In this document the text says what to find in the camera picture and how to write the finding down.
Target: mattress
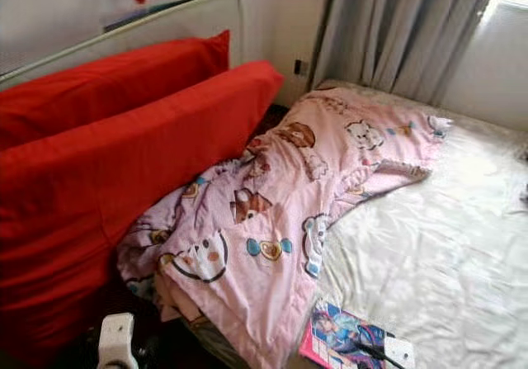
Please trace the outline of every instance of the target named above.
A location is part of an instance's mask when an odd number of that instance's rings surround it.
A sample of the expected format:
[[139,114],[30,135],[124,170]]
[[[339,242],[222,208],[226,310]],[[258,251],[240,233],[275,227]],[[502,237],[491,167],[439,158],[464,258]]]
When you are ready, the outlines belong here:
[[[424,106],[349,83],[373,101]],[[318,296],[411,341],[416,368],[528,367],[528,134],[453,119],[433,174],[358,206],[327,236]],[[231,367],[207,321],[189,324]],[[288,368],[313,367],[292,353]]]

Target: curtain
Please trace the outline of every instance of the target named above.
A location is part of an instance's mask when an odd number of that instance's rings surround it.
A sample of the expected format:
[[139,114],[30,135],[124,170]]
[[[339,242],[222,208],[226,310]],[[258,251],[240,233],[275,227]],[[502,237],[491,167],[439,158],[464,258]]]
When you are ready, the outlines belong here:
[[325,78],[437,104],[489,0],[331,0],[312,88]]

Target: red cushion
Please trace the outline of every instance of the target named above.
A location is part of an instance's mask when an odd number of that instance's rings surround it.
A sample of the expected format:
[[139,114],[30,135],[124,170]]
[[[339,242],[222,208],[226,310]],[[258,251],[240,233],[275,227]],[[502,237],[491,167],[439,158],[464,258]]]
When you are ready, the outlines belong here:
[[0,92],[0,150],[156,101],[228,66],[225,31],[150,45],[15,86]]
[[282,78],[245,64],[146,106],[2,151],[0,348],[42,363],[84,328],[134,219],[239,155]]

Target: book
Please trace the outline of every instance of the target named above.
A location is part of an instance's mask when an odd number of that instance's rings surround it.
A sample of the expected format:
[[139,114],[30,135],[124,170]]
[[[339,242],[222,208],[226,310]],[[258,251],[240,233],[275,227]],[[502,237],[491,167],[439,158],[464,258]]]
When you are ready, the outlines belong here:
[[299,353],[328,369],[385,369],[385,361],[357,347],[363,344],[384,352],[383,329],[318,300],[304,330]]

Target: pink comforter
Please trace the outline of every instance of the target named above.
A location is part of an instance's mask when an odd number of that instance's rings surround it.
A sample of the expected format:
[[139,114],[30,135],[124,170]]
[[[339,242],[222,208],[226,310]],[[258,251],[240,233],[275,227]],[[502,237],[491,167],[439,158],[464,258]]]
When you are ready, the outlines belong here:
[[311,92],[240,159],[145,212],[118,249],[121,275],[163,319],[203,312],[251,367],[281,367],[310,309],[327,227],[423,179],[449,124],[345,88]]

